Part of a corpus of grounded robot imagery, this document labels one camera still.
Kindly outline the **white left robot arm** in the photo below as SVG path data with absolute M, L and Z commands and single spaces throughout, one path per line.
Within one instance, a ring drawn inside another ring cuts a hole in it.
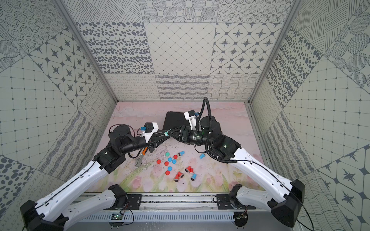
M 24 203 L 20 212 L 26 231 L 65 231 L 73 224 L 98 211 L 126 209 L 129 205 L 127 193 L 118 185 L 112 185 L 102 193 L 74 203 L 82 193 L 96 182 L 117 169 L 132 152 L 147 148 L 153 152 L 169 136 L 159 130 L 157 123 L 146 123 L 140 135 L 132 134 L 126 124 L 113 127 L 107 146 L 96 154 L 92 161 L 57 190 L 38 201 Z

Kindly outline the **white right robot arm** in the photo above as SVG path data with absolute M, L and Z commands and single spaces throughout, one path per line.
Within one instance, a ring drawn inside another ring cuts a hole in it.
M 263 187 L 262 191 L 242 185 L 233 187 L 229 197 L 234 207 L 262 208 L 285 226 L 295 226 L 304 203 L 305 185 L 301 181 L 291 181 L 256 160 L 237 141 L 223 134 L 213 116 L 197 121 L 185 118 L 182 113 L 169 112 L 163 128 L 179 142 L 203 145 L 211 159 L 233 165 Z

